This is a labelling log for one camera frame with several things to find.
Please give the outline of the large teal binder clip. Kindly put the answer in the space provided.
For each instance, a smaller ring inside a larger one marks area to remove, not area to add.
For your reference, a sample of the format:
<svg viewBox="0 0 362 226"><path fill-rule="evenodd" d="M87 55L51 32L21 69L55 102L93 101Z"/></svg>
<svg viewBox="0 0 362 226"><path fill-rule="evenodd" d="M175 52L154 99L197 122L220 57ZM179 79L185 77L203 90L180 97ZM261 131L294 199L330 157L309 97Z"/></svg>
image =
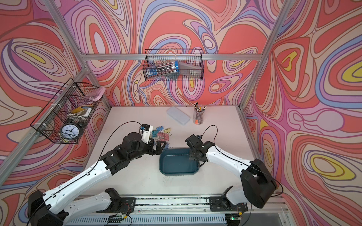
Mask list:
<svg viewBox="0 0 362 226"><path fill-rule="evenodd" d="M159 131L158 130L153 130L152 131L152 137L157 137Z"/></svg>

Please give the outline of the clear pen cup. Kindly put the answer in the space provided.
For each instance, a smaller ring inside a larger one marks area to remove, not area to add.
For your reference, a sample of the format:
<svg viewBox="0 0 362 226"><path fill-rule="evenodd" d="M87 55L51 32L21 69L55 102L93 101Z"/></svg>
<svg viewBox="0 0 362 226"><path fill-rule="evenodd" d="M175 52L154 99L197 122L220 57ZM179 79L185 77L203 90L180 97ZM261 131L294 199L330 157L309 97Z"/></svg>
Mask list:
<svg viewBox="0 0 362 226"><path fill-rule="evenodd" d="M206 105L199 105L198 102L194 104L193 121L197 125L201 125L204 122L203 114L206 110Z"/></svg>

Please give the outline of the pink item in basket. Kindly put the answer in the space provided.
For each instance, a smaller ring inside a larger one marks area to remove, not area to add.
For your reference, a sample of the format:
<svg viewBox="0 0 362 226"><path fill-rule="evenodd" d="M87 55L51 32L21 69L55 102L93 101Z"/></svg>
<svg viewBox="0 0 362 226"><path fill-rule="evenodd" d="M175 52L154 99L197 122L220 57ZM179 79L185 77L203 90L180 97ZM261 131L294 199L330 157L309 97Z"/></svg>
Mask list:
<svg viewBox="0 0 362 226"><path fill-rule="evenodd" d="M96 101L99 101L100 99L102 99L105 92L106 92L106 89L104 87L100 87L88 94L85 94L85 98L90 101L96 102Z"/></svg>

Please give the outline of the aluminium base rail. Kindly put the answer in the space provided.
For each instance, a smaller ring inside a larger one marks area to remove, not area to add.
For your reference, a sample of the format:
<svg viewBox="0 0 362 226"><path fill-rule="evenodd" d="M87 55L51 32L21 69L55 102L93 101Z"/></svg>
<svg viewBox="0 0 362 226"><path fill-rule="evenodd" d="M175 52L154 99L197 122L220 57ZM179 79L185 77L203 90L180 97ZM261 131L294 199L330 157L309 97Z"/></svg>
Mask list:
<svg viewBox="0 0 362 226"><path fill-rule="evenodd" d="M262 209L250 203L225 209L211 195L135 195L133 210L125 217L115 213L91 213L70 226L294 226L291 211L281 197Z"/></svg>

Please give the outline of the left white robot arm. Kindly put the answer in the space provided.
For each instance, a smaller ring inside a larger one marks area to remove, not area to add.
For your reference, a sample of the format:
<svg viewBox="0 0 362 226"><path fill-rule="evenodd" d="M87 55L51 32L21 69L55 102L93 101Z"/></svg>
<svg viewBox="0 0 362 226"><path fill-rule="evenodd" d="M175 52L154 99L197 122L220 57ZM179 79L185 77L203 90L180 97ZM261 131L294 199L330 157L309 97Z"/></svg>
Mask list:
<svg viewBox="0 0 362 226"><path fill-rule="evenodd" d="M94 212L129 214L135 198L122 198L114 188L98 195L77 200L83 192L115 175L130 162L148 155L161 155L167 142L155 141L149 132L131 132L122 143L102 155L90 168L64 184L41 192L28 199L28 224L31 226L63 226L70 221Z"/></svg>

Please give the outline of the dark teal storage tray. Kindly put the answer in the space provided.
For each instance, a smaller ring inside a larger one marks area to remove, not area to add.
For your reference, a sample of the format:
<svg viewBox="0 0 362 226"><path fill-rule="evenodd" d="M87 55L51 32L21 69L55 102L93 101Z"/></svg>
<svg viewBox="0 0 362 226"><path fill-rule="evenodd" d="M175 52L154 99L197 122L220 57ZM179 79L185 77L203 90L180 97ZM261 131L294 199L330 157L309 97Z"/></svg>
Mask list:
<svg viewBox="0 0 362 226"><path fill-rule="evenodd" d="M189 148L171 148L162 152L159 171L165 176L194 175L199 171L199 162L189 159Z"/></svg>

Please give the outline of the translucent plastic case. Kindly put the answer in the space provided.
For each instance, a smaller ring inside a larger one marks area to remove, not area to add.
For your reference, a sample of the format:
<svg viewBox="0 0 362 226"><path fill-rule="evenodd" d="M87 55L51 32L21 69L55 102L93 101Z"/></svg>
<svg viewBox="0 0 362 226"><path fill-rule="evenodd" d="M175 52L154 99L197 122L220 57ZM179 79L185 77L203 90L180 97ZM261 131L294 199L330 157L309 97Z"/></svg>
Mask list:
<svg viewBox="0 0 362 226"><path fill-rule="evenodd" d="M185 125L190 121L190 117L177 107L170 107L166 113L181 125Z"/></svg>

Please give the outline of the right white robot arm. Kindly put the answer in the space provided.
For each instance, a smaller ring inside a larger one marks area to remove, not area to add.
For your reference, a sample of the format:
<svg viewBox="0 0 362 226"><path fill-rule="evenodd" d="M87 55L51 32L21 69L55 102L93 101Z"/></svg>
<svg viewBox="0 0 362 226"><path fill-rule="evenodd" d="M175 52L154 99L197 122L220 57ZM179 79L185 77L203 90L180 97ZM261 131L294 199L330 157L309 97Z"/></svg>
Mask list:
<svg viewBox="0 0 362 226"><path fill-rule="evenodd" d="M185 140L190 148L189 159L217 164L241 180L241 186L229 187L222 195L222 205L236 206L249 202L262 209L277 190L277 183L264 162L239 158L224 151L211 141L203 142L201 136L191 135Z"/></svg>

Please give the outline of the yellow binder clip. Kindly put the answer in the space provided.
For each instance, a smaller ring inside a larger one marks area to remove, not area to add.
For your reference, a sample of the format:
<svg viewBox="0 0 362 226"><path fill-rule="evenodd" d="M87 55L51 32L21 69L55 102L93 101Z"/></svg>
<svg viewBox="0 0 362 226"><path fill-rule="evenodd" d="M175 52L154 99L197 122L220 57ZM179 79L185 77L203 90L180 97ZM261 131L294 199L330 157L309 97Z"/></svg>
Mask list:
<svg viewBox="0 0 362 226"><path fill-rule="evenodd" d="M166 128L165 130L164 130L164 133L166 133L166 134L168 134L168 135L171 135L171 128Z"/></svg>

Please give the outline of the yellow white box in basket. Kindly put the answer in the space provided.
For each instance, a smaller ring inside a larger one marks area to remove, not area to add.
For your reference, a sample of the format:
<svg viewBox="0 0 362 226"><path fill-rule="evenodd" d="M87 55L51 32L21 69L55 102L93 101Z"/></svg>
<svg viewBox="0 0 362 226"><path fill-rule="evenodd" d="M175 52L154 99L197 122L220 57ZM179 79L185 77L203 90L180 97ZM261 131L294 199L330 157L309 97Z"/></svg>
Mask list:
<svg viewBox="0 0 362 226"><path fill-rule="evenodd" d="M87 118L91 114L91 111L92 111L91 106L84 105L72 110L70 113Z"/></svg>

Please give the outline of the black alarm clock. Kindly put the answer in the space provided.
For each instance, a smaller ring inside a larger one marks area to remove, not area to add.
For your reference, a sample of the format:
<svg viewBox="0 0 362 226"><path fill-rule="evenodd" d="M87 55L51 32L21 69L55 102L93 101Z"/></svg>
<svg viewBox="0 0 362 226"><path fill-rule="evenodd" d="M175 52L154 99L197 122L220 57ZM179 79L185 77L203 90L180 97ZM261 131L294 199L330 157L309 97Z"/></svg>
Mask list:
<svg viewBox="0 0 362 226"><path fill-rule="evenodd" d="M60 129L60 135L67 140L75 140L80 137L84 127L83 121L67 119Z"/></svg>

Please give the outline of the clear tube of pens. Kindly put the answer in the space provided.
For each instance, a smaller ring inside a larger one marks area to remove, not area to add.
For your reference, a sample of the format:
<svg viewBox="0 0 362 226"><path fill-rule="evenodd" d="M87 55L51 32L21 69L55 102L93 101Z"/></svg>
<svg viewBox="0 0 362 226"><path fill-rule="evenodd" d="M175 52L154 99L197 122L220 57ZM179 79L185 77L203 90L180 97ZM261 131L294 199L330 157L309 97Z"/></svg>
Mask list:
<svg viewBox="0 0 362 226"><path fill-rule="evenodd" d="M172 73L179 73L179 62L169 61L155 66L149 66L145 69L145 74L148 77L166 76Z"/></svg>

